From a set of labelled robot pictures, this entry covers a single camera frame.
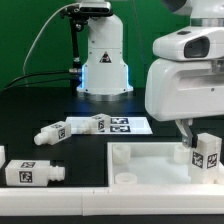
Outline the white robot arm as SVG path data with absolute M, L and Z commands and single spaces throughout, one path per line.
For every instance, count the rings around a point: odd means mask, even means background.
M 145 87 L 145 109 L 158 121 L 176 121 L 185 129 L 194 118 L 224 114 L 224 0 L 161 0 L 190 25 L 156 39 L 157 59 Z M 106 0 L 79 0 L 87 16 L 88 57 L 78 93 L 95 100 L 129 94 L 129 70 L 123 60 L 123 24 Z

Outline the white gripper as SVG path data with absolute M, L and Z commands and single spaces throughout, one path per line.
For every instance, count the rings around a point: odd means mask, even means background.
M 153 53 L 145 109 L 158 121 L 176 120 L 183 146 L 196 148 L 190 118 L 224 114 L 224 28 L 185 27 L 156 39 Z

